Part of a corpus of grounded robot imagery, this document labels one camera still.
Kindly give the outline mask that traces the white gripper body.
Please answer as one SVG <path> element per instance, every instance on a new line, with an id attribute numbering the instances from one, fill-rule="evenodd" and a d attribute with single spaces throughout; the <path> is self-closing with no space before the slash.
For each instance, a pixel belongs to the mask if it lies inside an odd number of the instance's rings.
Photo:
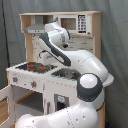
<path id="1" fill-rule="evenodd" d="M 39 62 L 43 65 L 49 65 L 56 62 L 56 59 L 47 51 L 42 51 L 39 54 Z"/>

